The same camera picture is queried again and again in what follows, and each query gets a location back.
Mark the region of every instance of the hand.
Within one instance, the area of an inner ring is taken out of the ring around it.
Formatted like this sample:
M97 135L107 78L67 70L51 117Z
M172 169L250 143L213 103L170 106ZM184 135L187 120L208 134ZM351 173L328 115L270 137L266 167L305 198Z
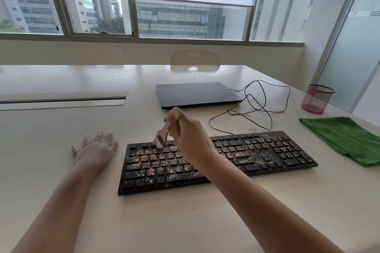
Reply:
M169 122L169 135L177 142L183 158L196 168L200 168L205 158L218 154L201 122L182 110L178 120L169 112L164 122Z
M82 167L96 176L111 161L117 145L118 141L113 141L112 132L103 135L103 131L100 130L92 141L90 136L86 135L81 149L78 150L76 145L71 146L74 167Z

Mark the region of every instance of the cable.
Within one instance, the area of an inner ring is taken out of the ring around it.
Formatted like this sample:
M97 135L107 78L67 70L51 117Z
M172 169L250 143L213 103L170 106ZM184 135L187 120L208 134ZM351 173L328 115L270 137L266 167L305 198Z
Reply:
M254 82L257 82L257 83L260 85L261 90L263 91L263 94L264 94L264 105L261 105L261 104L256 100L256 98L255 98L252 94L250 94L250 93L247 94L247 93L246 93L246 90L248 89L248 87L249 87L252 83L254 83ZM265 105L266 105L266 94L265 94L265 90L264 90L264 88L263 88L263 86L261 85L260 82L264 82L264 83L266 83L266 84L273 85L273 86L277 86L277 87L287 87L287 88L289 88L289 93L288 93L288 97L287 97L287 99L286 99L286 104L285 104L285 109L284 109L284 110L281 110L281 111L268 111L268 110L265 109ZM272 129L272 126L273 126L273 119L272 119L272 116L271 116L269 113L281 113L281 112L284 112L284 111L288 108L288 100L289 100L289 96L290 96L290 87L289 87L289 86L276 85L276 84L268 83L268 82L266 82L266 81L264 81L264 80L254 80L254 81L252 81L251 83L249 83L247 86L245 86L244 88L242 88L242 89L240 89L240 90L235 90L235 89L231 89L231 88L230 88L230 90L235 91L235 92L241 92L242 90L244 90L244 95L245 95L245 97L244 97L244 99L243 99L242 101L240 101L238 104L236 104L236 105L235 105L234 107L232 107L231 109L227 109L225 112L220 113L219 115L216 115L216 116L214 116L214 117L212 117L212 118L209 119L209 126L210 126L212 129L214 129L214 130L216 130L216 131L219 131L219 132L228 133L228 134L233 135L233 133L231 133L231 132L216 129L215 127L211 126L211 124L210 124L212 119L214 119L214 118L216 118L216 117L219 117L219 116L221 116L221 115L223 115L223 114L225 114L225 113L228 113L229 115L241 115L241 116L243 116L244 118L248 119L250 122L256 124L257 126L263 128L263 129L265 129L265 130L270 131L270 130ZM249 101L249 98L248 98L249 96L252 97L253 100L254 100L257 104L259 104L259 106L260 106L259 109L256 108L256 107L254 107L254 106L251 104L251 102ZM249 103L249 105L250 105L254 110L252 110L252 111L248 111L248 112L245 112L245 113L240 113L240 112L237 112L237 111L233 110L236 106L240 105L240 103L242 103L244 100L247 100L248 103ZM261 111L261 112L265 112L265 113L267 113L267 115L268 115L269 118L271 119L271 126L269 127L269 129L266 128L266 127L264 127L264 126L261 126L261 125L257 124L255 121L251 120L251 119L248 118L247 116L244 116L245 114L249 114L249 113L256 112L256 111Z

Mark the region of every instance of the space bar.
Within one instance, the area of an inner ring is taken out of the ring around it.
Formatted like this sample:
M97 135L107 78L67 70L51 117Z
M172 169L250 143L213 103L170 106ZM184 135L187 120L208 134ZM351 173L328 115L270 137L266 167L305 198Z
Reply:
M196 172L189 172L189 173L183 173L183 174L172 174L166 177L168 182L174 182L174 181L183 181L183 180L190 180L190 179L196 179L196 178L202 178L204 175L200 173L199 171Z

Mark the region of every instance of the black keyboard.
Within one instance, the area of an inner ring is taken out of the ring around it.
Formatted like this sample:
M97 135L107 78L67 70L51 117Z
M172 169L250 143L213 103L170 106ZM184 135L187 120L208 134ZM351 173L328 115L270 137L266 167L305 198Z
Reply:
M283 131L211 137L216 150L248 176L316 167L318 164ZM209 180L183 159L174 141L157 149L152 143L128 144L119 195Z

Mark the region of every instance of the green cloth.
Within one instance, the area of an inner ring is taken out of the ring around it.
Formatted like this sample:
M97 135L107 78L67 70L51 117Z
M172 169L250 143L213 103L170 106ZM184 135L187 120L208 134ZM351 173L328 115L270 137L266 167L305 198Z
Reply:
M380 163L380 137L349 117L300 118L299 121L336 152L363 166Z

